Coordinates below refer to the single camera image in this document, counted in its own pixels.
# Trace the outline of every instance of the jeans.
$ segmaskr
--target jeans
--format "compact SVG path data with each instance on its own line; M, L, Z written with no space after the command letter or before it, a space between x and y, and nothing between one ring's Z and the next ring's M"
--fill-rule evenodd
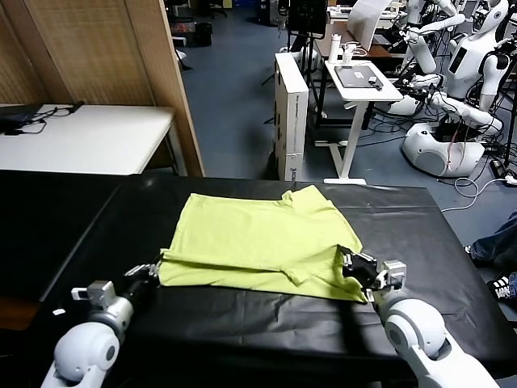
M504 271L517 272L517 211L494 234L474 242L470 256Z
M517 298L517 272L512 272L508 276L509 286L510 286L510 297L512 299Z

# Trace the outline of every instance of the black shoe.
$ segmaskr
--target black shoe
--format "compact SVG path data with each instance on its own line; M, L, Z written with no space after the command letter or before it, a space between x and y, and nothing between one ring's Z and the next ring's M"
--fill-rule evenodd
M510 281L508 280L508 276L498 276L498 279L487 281L486 285L499 302L514 299L510 295Z

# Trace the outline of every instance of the white box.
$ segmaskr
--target white box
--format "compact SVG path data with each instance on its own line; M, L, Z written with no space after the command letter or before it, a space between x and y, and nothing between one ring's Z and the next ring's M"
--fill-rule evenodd
M282 180L301 174L309 88L291 53L275 54L275 157Z
M301 175L303 162L303 154L285 154L283 157L280 157L278 164L280 180L298 180Z

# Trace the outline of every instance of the yellow-green t-shirt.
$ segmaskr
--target yellow-green t-shirt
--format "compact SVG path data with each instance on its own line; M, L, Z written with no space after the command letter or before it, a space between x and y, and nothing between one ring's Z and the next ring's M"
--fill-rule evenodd
M219 285L365 302L360 283L343 278L338 246L361 242L314 186L281 200L191 194L172 244L162 250L162 285Z

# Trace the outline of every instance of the white table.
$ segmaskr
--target white table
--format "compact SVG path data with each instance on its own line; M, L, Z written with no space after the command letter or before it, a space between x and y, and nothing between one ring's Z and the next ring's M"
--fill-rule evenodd
M40 112L56 106L69 105L44 105ZM164 137L171 153L181 152L173 118L171 108L83 105L69 116L46 119L42 133L0 134L0 170L140 174Z
M341 66L340 63L332 64L325 61L325 66L332 77L332 81L335 83L341 98L347 101L349 104L345 108L352 108L355 106L354 119L350 128L350 134L348 139L345 141L333 142L333 143L319 143L318 146L328 146L336 171L338 172L337 179L325 179L325 183L340 183L340 184L366 184L364 179L351 179L348 174L352 160L355 154L355 148L357 147L357 141L361 133L361 127L364 121L364 113L369 102L377 101L400 101L402 100L402 94L397 90L395 86L381 73L381 71L373 65L370 61L352 61L352 66L365 65L372 69L373 73L377 76L377 79L383 84L380 91L375 88L345 88L343 87L338 75L335 72L334 67ZM346 146L345 154L341 157L339 152L340 146Z

